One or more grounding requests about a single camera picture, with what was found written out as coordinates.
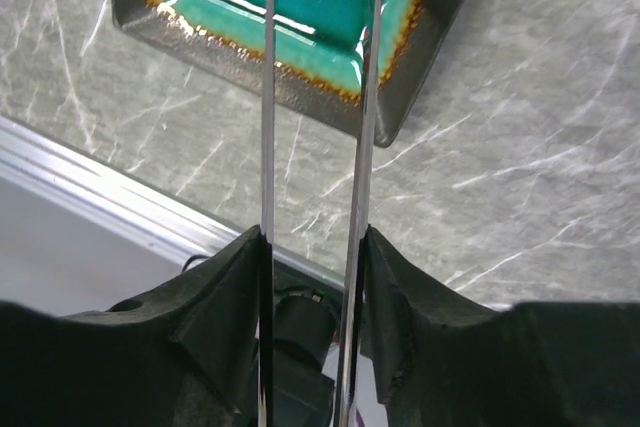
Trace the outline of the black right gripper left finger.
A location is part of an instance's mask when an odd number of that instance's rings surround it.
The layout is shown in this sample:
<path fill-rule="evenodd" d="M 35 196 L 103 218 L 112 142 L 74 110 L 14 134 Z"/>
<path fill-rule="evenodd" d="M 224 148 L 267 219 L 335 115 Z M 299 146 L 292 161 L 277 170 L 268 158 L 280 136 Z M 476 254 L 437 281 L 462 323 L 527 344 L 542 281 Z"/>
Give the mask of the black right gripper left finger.
<path fill-rule="evenodd" d="M 1 305 L 5 426 L 228 426 L 252 370 L 265 240 L 213 257 L 107 311 Z"/>

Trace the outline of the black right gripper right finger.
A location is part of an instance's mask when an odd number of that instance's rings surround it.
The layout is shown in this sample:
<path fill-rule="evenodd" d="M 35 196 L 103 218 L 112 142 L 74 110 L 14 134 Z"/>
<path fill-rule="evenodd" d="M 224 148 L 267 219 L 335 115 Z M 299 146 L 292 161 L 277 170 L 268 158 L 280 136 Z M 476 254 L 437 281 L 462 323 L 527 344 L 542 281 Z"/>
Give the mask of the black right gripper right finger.
<path fill-rule="evenodd" d="M 635 426 L 639 306 L 524 302 L 495 311 L 363 242 L 377 397 L 393 426 Z"/>

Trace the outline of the metal food tongs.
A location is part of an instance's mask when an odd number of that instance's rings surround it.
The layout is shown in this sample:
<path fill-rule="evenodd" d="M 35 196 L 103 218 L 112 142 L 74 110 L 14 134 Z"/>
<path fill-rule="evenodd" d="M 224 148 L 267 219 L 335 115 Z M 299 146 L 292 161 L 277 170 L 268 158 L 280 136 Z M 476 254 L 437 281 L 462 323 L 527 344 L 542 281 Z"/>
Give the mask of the metal food tongs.
<path fill-rule="evenodd" d="M 333 421 L 349 426 L 356 420 L 357 362 L 360 347 L 364 266 L 361 244 L 368 228 L 375 125 L 378 114 L 378 58 L 383 0 L 368 1 L 368 19 L 359 44 L 362 47 L 361 123 L 357 138 L 345 284 L 339 332 L 337 391 Z M 259 274 L 257 361 L 257 424 L 274 424 L 274 151 L 275 151 L 275 2 L 266 0 L 264 72 L 261 107 L 261 219 L 260 230 L 267 260 Z"/>

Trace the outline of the square teal ceramic plate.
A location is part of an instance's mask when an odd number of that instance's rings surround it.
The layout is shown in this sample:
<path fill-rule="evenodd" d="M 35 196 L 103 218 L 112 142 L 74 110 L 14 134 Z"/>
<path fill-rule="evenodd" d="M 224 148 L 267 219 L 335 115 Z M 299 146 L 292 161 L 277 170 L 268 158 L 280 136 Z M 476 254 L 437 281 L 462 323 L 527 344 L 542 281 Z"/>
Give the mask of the square teal ceramic plate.
<path fill-rule="evenodd" d="M 112 0 L 116 26 L 259 92 L 266 0 Z M 464 0 L 382 0 L 375 143 L 391 145 Z M 362 32 L 373 0 L 276 0 L 279 104 L 350 135 L 359 130 Z"/>

